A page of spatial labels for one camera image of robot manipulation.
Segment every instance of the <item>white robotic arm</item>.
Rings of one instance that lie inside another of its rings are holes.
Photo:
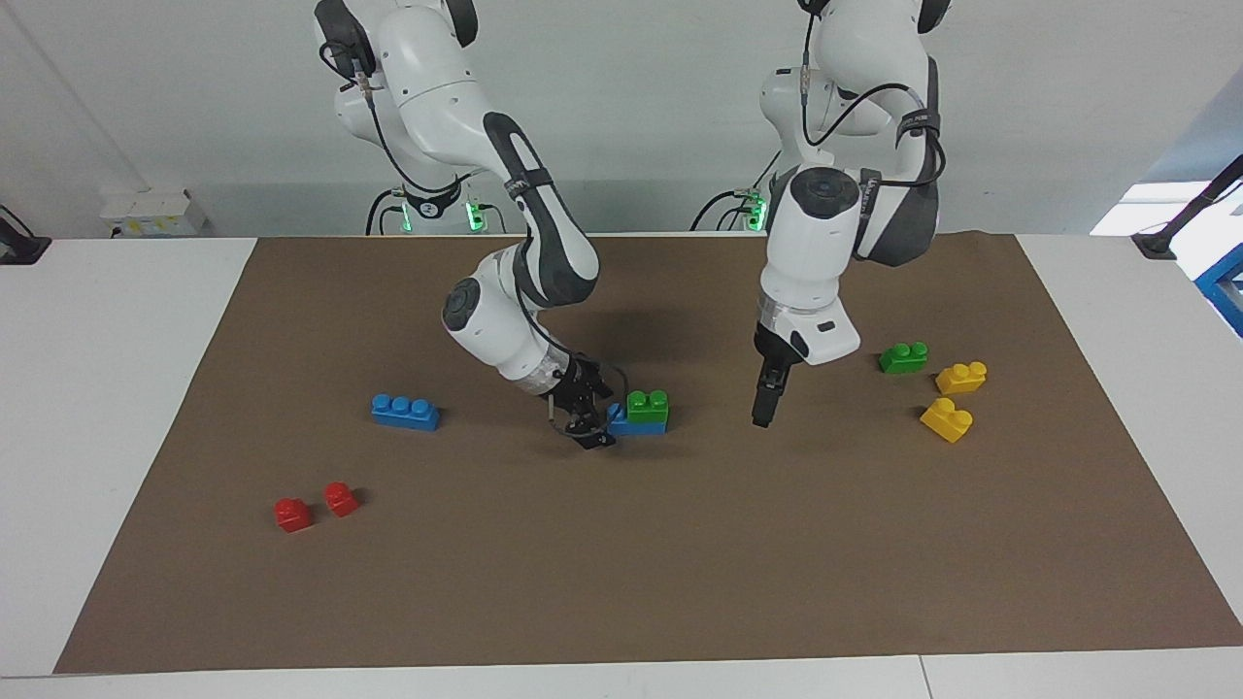
[[[383,78],[383,73],[375,73],[372,83],[378,83]],[[403,197],[409,206],[408,210],[416,213],[418,219],[413,221],[415,233],[431,235],[462,233],[469,225],[466,208],[455,204],[471,199],[471,180],[459,174],[460,168],[433,160],[414,146],[405,133],[397,104],[389,98],[388,91],[383,90],[383,85],[379,87],[380,90],[373,93],[370,104],[357,86],[347,86],[339,91],[336,98],[337,118],[357,138],[388,150],[401,174],[413,180],[394,192]],[[428,189],[415,187],[418,183]]]
[[[945,167],[936,62],[919,35],[948,0],[799,0],[820,20],[812,70],[777,71],[764,114],[782,139],[773,177],[768,264],[761,274],[756,348],[763,368],[752,422],[772,423],[794,364],[823,364],[859,348],[838,296],[851,255],[897,266],[922,255],[936,231],[936,179]],[[813,24],[808,25],[809,53]],[[871,136],[897,124],[897,168],[834,168],[822,149],[837,133]]]
[[[599,363],[568,351],[534,317],[584,301],[599,260],[526,134],[492,108],[466,61],[462,49],[477,31],[471,0],[321,0],[316,17],[337,72],[353,82],[346,100],[357,91],[382,128],[377,102],[390,100],[423,159],[500,177],[532,231],[454,287],[445,328],[505,378],[569,413],[563,432],[580,445],[613,444],[594,405],[612,396]]]

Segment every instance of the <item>blue frame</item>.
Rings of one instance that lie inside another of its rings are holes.
[[[1236,281],[1239,275],[1243,275],[1243,245],[1227,252],[1219,262],[1199,275],[1196,286],[1226,322],[1231,323],[1234,332],[1243,337],[1243,294],[1239,282]]]

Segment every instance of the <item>white table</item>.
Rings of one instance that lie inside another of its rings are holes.
[[[1021,236],[1236,614],[1243,343],[1130,240]],[[0,269],[0,699],[1243,697],[1243,648],[47,678],[254,240],[57,241]],[[752,284],[755,280],[740,280]]]

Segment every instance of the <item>green lego brick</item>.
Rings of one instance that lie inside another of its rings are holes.
[[[664,391],[653,391],[649,396],[641,391],[634,391],[625,399],[626,422],[631,424],[650,424],[669,422],[669,394]]]
[[[888,374],[915,373],[929,363],[929,346],[922,342],[899,342],[880,356],[880,368]]]

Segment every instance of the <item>electrical outlet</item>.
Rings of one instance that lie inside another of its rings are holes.
[[[174,238],[201,235],[208,223],[190,193],[113,195],[99,213],[112,238]]]

